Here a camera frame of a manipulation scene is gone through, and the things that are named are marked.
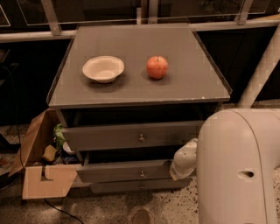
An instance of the cabinet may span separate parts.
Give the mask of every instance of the cabinet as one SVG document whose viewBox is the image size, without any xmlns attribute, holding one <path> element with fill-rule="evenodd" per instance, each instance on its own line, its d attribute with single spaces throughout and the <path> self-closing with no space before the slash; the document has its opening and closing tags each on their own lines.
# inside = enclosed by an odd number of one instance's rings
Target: cabinet
<svg viewBox="0 0 280 224">
<path fill-rule="evenodd" d="M 86 78 L 83 65 L 115 56 L 123 73 L 112 83 Z M 168 59 L 168 74 L 152 80 L 150 56 Z M 230 88 L 187 24 L 80 26 L 49 94 L 63 135 L 94 193 L 180 188 L 169 167 L 174 153 L 229 99 Z"/>
</svg>

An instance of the concrete floor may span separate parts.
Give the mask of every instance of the concrete floor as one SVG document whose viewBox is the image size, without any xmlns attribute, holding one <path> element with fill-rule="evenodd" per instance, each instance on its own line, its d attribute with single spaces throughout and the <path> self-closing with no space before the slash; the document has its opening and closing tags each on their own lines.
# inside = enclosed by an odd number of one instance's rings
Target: concrete floor
<svg viewBox="0 0 280 224">
<path fill-rule="evenodd" d="M 226 105 L 224 108 L 231 108 L 232 106 Z M 279 108 L 279 101 L 257 103 L 255 107 Z M 27 128 L 28 125 L 20 125 L 21 137 L 24 137 Z M 0 127 L 0 133 L 10 143 L 18 142 L 14 126 Z M 280 223 L 280 169 L 275 170 L 273 177 L 276 211 L 278 223 Z M 79 223 L 75 218 L 50 207 L 43 199 L 22 201 L 21 187 L 21 178 L 18 177 L 15 184 L 0 191 L 0 223 Z M 195 176 L 190 178 L 188 187 L 177 191 L 94 195 L 89 187 L 82 187 L 71 189 L 65 198 L 48 199 L 47 201 L 58 209 L 78 217 L 83 223 L 130 224 L 133 217 L 136 214 L 139 216 L 143 210 L 149 213 L 150 223 L 199 223 L 197 179 Z"/>
</svg>

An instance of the apple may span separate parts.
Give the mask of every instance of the apple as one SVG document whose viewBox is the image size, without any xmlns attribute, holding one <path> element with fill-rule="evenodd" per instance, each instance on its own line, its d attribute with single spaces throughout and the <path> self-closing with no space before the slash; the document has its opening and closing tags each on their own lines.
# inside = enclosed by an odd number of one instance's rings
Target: apple
<svg viewBox="0 0 280 224">
<path fill-rule="evenodd" d="M 162 56 L 153 56 L 148 59 L 146 70 L 148 75 L 155 80 L 165 77 L 168 69 L 168 62 Z"/>
</svg>

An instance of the white bowl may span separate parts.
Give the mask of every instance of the white bowl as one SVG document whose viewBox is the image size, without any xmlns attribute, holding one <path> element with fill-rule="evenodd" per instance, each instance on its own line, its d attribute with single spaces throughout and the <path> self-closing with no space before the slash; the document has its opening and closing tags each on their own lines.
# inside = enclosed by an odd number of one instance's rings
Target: white bowl
<svg viewBox="0 0 280 224">
<path fill-rule="evenodd" d="M 123 62 L 111 56 L 90 59 L 82 68 L 82 72 L 91 80 L 108 83 L 123 72 Z"/>
</svg>

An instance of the open box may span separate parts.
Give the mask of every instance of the open box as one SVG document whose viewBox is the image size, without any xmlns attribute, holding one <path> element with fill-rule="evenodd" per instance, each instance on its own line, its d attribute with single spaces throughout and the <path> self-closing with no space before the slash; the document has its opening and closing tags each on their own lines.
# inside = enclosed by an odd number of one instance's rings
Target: open box
<svg viewBox="0 0 280 224">
<path fill-rule="evenodd" d="M 9 174 L 20 172 L 24 166 L 24 200 L 65 197 L 71 187 L 87 186 L 77 177 L 80 164 L 47 165 L 45 175 L 42 166 L 33 166 L 41 161 L 46 146 L 53 142 L 53 129 L 58 123 L 56 112 L 48 109 L 32 119 L 24 136 Z"/>
</svg>

